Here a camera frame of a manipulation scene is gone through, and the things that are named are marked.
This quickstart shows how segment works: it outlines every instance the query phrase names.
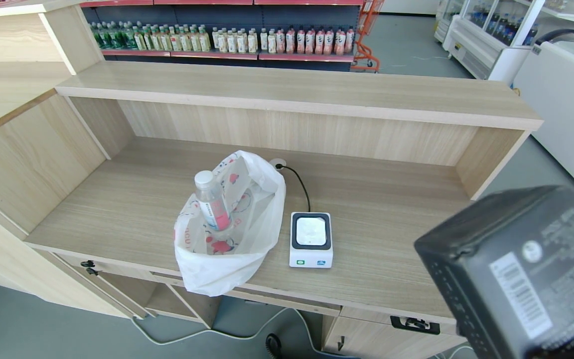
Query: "white bottle cap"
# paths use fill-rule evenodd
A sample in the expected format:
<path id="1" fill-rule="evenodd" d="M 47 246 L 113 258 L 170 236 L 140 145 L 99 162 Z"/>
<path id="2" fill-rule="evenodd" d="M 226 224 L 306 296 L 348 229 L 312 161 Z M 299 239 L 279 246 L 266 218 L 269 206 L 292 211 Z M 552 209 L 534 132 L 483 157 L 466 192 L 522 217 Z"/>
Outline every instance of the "white bottle cap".
<path id="1" fill-rule="evenodd" d="M 212 171 L 200 171 L 194 176 L 194 183 L 198 188 L 210 188 L 214 181 Z"/>

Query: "plastic bag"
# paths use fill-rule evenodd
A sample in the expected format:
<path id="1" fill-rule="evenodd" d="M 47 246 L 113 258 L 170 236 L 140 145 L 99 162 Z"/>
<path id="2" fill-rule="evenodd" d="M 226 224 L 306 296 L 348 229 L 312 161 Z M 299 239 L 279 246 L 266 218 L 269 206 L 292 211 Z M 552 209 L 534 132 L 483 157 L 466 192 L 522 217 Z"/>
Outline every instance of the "plastic bag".
<path id="1" fill-rule="evenodd" d="M 285 178 L 254 153 L 232 153 L 212 172 L 232 208 L 232 225 L 210 230 L 192 194 L 174 225 L 174 248 L 185 288 L 219 296 L 247 282 L 278 243 L 286 189 Z"/>

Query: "pink bottle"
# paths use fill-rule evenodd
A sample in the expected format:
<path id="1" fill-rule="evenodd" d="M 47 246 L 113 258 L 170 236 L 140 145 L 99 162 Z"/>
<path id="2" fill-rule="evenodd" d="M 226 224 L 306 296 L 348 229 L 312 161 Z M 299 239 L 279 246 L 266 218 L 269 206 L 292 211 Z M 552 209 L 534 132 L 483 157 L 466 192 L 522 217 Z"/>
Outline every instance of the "pink bottle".
<path id="1" fill-rule="evenodd" d="M 302 26 L 300 27 L 300 29 L 298 29 L 298 34 L 296 35 L 296 42 L 298 43 L 298 45 L 296 46 L 296 52 L 298 52 L 299 54 L 304 54 L 305 53 L 305 30 L 302 29 Z"/>
<path id="2" fill-rule="evenodd" d="M 325 34 L 325 47 L 323 48 L 323 54 L 331 55 L 332 49 L 333 49 L 333 28 L 329 27 L 329 30 Z"/>
<path id="3" fill-rule="evenodd" d="M 323 47 L 325 46 L 325 30 L 321 27 L 316 33 L 316 55 L 323 54 Z"/>
<path id="4" fill-rule="evenodd" d="M 344 54 L 344 41 L 347 39 L 346 34 L 342 30 L 341 27 L 338 28 L 338 31 L 335 32 L 335 52 L 336 55 L 343 55 Z"/>
<path id="5" fill-rule="evenodd" d="M 296 31 L 293 29 L 293 26 L 289 27 L 289 30 L 287 31 L 287 34 L 285 34 L 285 52 L 287 52 L 288 54 L 293 54 L 296 46 L 295 46 L 295 40 L 296 40 Z"/>
<path id="6" fill-rule="evenodd" d="M 283 28 L 279 27 L 276 31 L 276 53 L 282 54 L 285 52 L 285 33 Z"/>
<path id="7" fill-rule="evenodd" d="M 353 30 L 353 26 L 350 26 L 347 30 L 347 38 L 344 40 L 344 53 L 351 54 L 353 52 L 353 39 L 356 36 L 356 32 Z"/>
<path id="8" fill-rule="evenodd" d="M 316 43 L 316 30 L 314 27 L 310 28 L 307 34 L 305 35 L 305 53 L 306 54 L 313 54 L 314 53 L 314 44 Z"/>

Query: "drawer handle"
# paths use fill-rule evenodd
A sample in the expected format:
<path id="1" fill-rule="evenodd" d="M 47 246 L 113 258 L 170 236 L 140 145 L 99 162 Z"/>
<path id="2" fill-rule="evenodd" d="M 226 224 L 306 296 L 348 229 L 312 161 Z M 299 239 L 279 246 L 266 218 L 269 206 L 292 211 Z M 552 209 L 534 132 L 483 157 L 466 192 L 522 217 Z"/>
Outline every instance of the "drawer handle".
<path id="1" fill-rule="evenodd" d="M 344 346 L 344 336 L 340 336 L 340 341 L 338 342 L 338 352 L 342 349 L 343 346 Z"/>
<path id="2" fill-rule="evenodd" d="M 403 324 L 400 317 L 391 316 L 391 325 L 396 329 L 411 330 L 412 332 L 433 334 L 434 336 L 440 334 L 440 324 L 427 323 L 417 318 L 407 318 L 405 324 Z"/>

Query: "barcode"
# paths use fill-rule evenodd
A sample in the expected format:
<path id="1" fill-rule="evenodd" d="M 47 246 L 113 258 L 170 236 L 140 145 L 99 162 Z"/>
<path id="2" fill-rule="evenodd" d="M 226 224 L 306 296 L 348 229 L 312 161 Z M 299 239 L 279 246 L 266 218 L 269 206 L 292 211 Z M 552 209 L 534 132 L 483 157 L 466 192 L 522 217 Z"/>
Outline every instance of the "barcode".
<path id="1" fill-rule="evenodd" d="M 540 297 L 533 289 L 524 268 L 510 252 L 490 264 L 490 270 L 502 288 L 513 312 L 522 324 L 529 339 L 533 339 L 553 327 Z"/>

